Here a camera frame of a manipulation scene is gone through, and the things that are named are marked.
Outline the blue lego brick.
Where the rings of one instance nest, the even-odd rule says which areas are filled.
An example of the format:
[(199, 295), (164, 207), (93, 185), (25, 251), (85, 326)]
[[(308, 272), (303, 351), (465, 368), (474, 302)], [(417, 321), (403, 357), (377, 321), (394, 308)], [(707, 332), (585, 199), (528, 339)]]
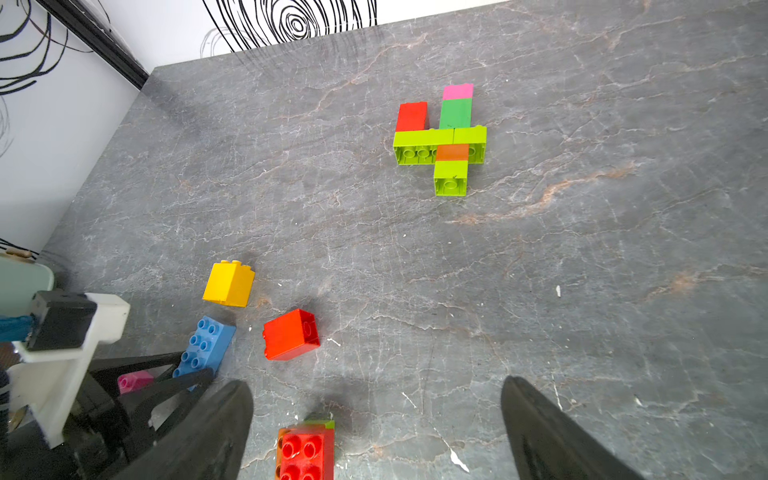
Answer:
[(197, 323), (196, 331), (190, 337), (186, 350), (181, 354), (172, 377), (177, 378), (205, 369), (211, 369), (216, 375), (235, 331), (235, 326), (203, 316)]

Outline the lime green long lego brick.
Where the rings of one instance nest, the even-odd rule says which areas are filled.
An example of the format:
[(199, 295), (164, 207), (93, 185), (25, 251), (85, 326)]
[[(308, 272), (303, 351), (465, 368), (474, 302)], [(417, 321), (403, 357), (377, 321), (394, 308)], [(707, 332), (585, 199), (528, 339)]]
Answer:
[(431, 165), (439, 146), (466, 144), (468, 162), (483, 164), (487, 146), (486, 126), (396, 132), (393, 148), (399, 165)]

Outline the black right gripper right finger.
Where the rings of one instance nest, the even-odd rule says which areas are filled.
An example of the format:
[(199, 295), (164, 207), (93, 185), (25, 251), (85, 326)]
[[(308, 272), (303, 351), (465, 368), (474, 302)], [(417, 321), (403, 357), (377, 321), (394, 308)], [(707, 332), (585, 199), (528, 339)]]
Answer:
[(526, 379), (505, 379), (503, 421), (521, 479), (639, 479)]

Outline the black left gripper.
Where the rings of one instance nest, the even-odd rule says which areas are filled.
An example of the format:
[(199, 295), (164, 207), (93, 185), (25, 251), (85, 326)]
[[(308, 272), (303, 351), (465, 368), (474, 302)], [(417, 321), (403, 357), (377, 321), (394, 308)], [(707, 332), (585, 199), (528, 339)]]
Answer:
[[(63, 428), (63, 442), (49, 445), (31, 420), (7, 434), (1, 460), (3, 479), (103, 479), (126, 468), (155, 445), (137, 432), (170, 432), (183, 421), (215, 374), (206, 368), (155, 382), (128, 394), (128, 413), (120, 398), (121, 375), (168, 366), (175, 369), (182, 351), (90, 363)], [(159, 428), (150, 427), (153, 410), (178, 396), (176, 408)]]

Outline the yellow lego brick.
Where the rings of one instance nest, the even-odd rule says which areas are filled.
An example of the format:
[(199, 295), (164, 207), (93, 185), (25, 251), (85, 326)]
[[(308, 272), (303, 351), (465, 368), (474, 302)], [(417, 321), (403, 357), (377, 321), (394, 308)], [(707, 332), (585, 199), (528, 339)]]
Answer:
[(248, 305), (255, 272), (240, 261), (221, 261), (213, 265), (202, 299), (215, 304), (245, 308)]

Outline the small red lego brick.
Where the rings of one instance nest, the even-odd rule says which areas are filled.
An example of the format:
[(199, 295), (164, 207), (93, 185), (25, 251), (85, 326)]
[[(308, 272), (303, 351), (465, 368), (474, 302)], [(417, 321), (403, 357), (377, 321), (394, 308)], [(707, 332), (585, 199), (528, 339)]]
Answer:
[(321, 346), (315, 315), (301, 309), (267, 322), (262, 337), (270, 361), (288, 361)]

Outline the red lego brick front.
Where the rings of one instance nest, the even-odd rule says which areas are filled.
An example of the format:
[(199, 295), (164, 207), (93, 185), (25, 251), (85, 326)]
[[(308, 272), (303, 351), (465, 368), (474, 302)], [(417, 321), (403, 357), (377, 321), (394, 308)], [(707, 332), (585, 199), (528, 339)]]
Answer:
[(335, 429), (294, 425), (279, 430), (275, 479), (333, 480)]

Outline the small lime lego brick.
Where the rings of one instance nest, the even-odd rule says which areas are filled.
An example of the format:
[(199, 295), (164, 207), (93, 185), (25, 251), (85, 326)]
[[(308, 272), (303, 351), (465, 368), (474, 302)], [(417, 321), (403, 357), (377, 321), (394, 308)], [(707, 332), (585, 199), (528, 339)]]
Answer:
[(332, 419), (307, 419), (302, 424), (305, 426), (322, 426), (329, 430), (334, 430), (336, 426), (336, 422)]

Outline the lime square lego brick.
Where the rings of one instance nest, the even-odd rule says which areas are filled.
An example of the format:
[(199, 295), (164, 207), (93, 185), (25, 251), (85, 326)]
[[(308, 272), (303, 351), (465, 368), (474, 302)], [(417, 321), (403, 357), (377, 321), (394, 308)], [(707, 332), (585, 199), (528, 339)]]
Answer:
[(463, 197), (467, 194), (467, 160), (441, 160), (434, 164), (434, 189), (438, 197)]

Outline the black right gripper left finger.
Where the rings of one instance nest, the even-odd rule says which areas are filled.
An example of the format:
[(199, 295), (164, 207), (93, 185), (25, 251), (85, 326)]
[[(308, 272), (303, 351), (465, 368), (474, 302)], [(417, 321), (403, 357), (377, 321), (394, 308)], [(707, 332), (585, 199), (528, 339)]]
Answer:
[(118, 479), (235, 479), (253, 417), (253, 395), (234, 380), (199, 403)]

